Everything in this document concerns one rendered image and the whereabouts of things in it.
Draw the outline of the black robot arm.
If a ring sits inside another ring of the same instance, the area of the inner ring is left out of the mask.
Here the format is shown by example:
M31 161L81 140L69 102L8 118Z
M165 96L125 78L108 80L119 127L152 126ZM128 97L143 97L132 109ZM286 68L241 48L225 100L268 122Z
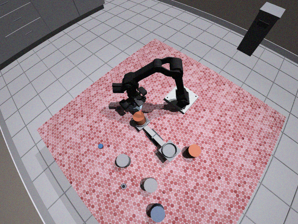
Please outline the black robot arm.
M170 63L170 70L162 67L163 64ZM124 93L127 91L129 95L134 95L136 89L139 87L139 81L156 73L160 72L165 76L172 77L175 79L176 87L176 99L177 106L185 109L189 105L189 93L186 91L183 85L183 65L180 58L166 57L163 59L154 59L153 62L145 65L136 72L129 72L124 75L122 83L113 83L113 93ZM132 98L138 107L140 107L146 101L146 96L140 96L139 93L136 97Z

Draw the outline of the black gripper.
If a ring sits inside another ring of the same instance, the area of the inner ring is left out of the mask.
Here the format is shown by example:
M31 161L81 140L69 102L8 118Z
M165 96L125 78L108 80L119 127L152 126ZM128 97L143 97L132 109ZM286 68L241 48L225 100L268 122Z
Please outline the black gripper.
M138 92L138 91L139 91L139 92ZM121 100L121 101L119 102L119 104L121 105L121 107L122 107L124 110L126 110L129 106L134 106L134 104L133 104L133 102L132 102L132 98L133 98L133 97L136 97L138 93L139 93L140 96L141 96L141 94L142 94L142 95L146 95L146 94L147 94L147 91L146 91L146 89L144 89L142 86L139 87L134 95L129 95L129 94L128 94L128 95L127 95L128 98L127 98L126 100L123 99L123 100Z

